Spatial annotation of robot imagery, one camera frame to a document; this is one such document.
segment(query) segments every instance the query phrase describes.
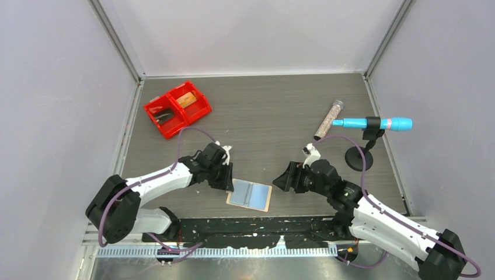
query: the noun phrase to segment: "floor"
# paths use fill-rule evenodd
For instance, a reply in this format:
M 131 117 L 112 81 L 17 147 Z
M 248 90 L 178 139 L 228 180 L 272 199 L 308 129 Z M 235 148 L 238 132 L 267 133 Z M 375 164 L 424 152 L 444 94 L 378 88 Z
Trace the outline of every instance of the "floor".
M 368 92 L 360 74 L 240 76 L 190 79 L 210 101 L 213 111 L 194 125 L 212 134 L 231 151 L 233 177 L 271 184 L 289 161 L 304 161 L 301 149 L 313 135 L 335 99 L 342 100 L 339 117 L 373 116 Z M 123 177 L 137 177 L 170 165 L 177 139 L 166 140 L 150 121 L 142 106 L 185 79 L 148 79 L 126 156 Z M 358 129 L 332 127 L 329 134 L 347 135 L 359 143 Z M 197 131 L 184 132 L 182 155 L 203 149 L 209 139 Z M 360 172 L 350 169 L 344 154 L 351 146 L 343 139 L 319 144 L 322 158 L 334 165 L 343 179 L 359 183 Z M 372 150 L 375 163 L 366 172 L 371 194 L 398 212 L 405 212 L 383 141 Z M 227 205 L 226 193 L 206 183 L 170 192 L 146 205 L 166 206 L 180 218 L 332 215 L 325 197 L 307 192 L 296 194 L 273 187 L 268 212 Z

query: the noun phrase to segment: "round black base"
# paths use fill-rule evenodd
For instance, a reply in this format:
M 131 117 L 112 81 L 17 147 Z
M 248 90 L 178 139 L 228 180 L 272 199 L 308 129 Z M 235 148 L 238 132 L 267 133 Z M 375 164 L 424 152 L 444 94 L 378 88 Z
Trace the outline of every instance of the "round black base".
M 364 156 L 366 157 L 366 170 L 368 170 L 373 165 L 373 155 L 371 154 L 371 152 L 367 152 Z M 346 152 L 345 158 L 346 163 L 347 165 L 349 165 L 350 168 L 354 169 L 355 171 L 362 171 L 362 159 L 356 147 L 349 148 L 349 150 L 347 150 Z

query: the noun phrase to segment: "white robotic arm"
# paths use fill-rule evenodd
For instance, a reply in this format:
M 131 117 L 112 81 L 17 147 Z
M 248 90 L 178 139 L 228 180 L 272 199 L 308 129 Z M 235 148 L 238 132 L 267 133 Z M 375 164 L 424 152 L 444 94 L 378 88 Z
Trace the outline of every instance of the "white robotic arm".
M 290 162 L 287 170 L 273 181 L 284 191 L 292 187 L 296 193 L 313 191 L 327 197 L 328 203 L 337 210 L 334 218 L 336 232 L 353 236 L 377 245 L 397 256 L 419 272 L 422 279 L 457 279 L 466 261 L 458 255 L 425 238 L 433 237 L 463 252 L 458 236 L 446 229 L 439 233 L 434 229 L 413 222 L 390 209 L 373 195 L 368 198 L 381 208 L 375 208 L 363 195 L 361 187 L 342 180 L 335 167 L 327 160 L 320 159 L 320 153 L 310 143 L 303 148 L 306 160 L 303 163 Z M 418 229 L 416 232 L 399 224 L 390 216 Z
M 116 243 L 129 233 L 165 234 L 172 238 L 179 227 L 173 227 L 177 217 L 167 208 L 142 209 L 146 203 L 170 191 L 186 188 L 207 180 L 212 188 L 233 191 L 231 146 L 210 143 L 197 156 L 181 157 L 176 164 L 153 173 L 123 180 L 118 175 L 107 179 L 86 210 L 95 226 L 100 225 L 108 201 L 126 186 L 136 185 L 122 195 L 111 207 L 105 220 L 103 236 Z

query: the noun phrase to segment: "small white bracket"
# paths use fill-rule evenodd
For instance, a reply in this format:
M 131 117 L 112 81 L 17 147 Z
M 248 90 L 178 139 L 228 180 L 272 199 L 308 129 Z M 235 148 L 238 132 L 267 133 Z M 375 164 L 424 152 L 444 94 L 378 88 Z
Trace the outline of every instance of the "small white bracket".
M 310 167 L 313 162 L 319 160 L 322 156 L 311 143 L 307 144 L 306 147 L 302 149 L 302 152 L 306 156 L 306 160 L 304 160 L 304 164 L 302 165 L 303 167 L 306 165 Z
M 220 142 L 218 142 L 218 141 L 216 141 L 215 144 L 217 144 L 218 146 L 220 146 Z M 229 162 L 230 162 L 230 159 L 231 159 L 231 154 L 230 154 L 229 151 L 232 149 L 232 146 L 222 146 L 222 149 L 225 150 L 225 156 L 223 157 L 225 160 L 222 163 L 222 165 L 229 165 Z

